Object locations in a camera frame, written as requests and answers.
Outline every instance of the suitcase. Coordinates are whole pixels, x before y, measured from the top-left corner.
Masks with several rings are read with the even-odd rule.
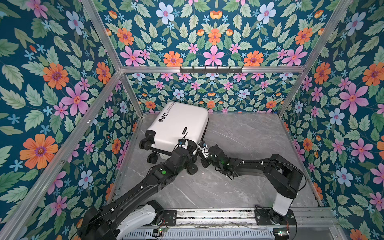
[[[151,150],[153,153],[147,161],[156,164],[159,157],[168,159],[178,145],[184,144],[196,162],[197,144],[203,140],[207,125],[208,111],[205,108],[169,102],[145,132],[139,147]]]

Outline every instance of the marble floor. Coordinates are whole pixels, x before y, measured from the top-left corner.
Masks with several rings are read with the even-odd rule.
[[[139,149],[138,142],[144,138],[146,129],[157,115],[146,114],[137,138],[130,151],[126,170],[117,195],[126,193],[140,182],[153,165],[147,163],[151,151]],[[210,114],[204,137],[209,146],[218,144],[229,157],[263,159],[278,153],[299,168],[297,158],[281,120],[276,114]],[[176,180],[148,200],[157,200],[164,208],[232,208],[254,207],[258,204],[271,207],[276,190],[264,177],[240,176],[230,180],[216,172],[213,167],[203,168],[200,157],[196,162],[199,170],[189,175],[184,170]],[[309,184],[293,201],[295,207],[317,207],[318,203]]]

